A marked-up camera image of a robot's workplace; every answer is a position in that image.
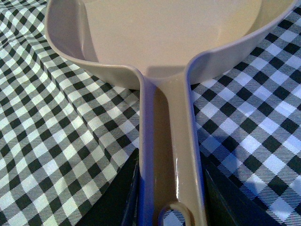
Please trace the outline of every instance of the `pan handle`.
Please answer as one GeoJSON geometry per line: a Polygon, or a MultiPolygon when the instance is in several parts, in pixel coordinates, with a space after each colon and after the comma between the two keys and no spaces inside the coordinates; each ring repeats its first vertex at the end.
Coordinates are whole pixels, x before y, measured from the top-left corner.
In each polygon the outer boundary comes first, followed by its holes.
{"type": "Polygon", "coordinates": [[[138,225],[163,225],[168,209],[206,226],[200,155],[186,74],[140,80],[138,225]]]}

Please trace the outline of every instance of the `beige skillet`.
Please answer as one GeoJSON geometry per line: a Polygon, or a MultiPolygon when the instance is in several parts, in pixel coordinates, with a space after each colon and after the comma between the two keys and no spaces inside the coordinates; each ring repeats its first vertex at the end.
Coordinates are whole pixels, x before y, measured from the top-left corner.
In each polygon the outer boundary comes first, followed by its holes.
{"type": "Polygon", "coordinates": [[[101,80],[140,89],[138,225],[205,226],[190,84],[231,69],[294,0],[50,0],[46,37],[101,80]]]}

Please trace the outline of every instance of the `tablecloth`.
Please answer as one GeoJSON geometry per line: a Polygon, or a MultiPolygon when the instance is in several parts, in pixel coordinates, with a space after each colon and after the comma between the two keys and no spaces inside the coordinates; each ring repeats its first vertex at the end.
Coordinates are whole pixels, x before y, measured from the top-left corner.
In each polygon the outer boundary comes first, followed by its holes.
{"type": "MultiPolygon", "coordinates": [[[[243,62],[191,86],[200,151],[283,226],[301,225],[300,4],[243,62]]],[[[139,147],[139,92],[58,56],[46,7],[0,2],[0,225],[76,225],[139,147]]]]}

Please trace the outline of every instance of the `black and white gingham cloth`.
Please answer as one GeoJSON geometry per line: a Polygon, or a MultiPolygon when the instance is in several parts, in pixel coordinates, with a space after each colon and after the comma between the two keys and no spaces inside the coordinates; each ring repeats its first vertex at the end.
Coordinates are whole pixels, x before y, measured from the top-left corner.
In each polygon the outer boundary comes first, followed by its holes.
{"type": "MultiPolygon", "coordinates": [[[[192,86],[200,151],[287,226],[301,225],[300,4],[234,69],[192,86]]],[[[0,2],[0,225],[75,225],[139,146],[139,92],[59,57],[46,6],[0,2]]]]}

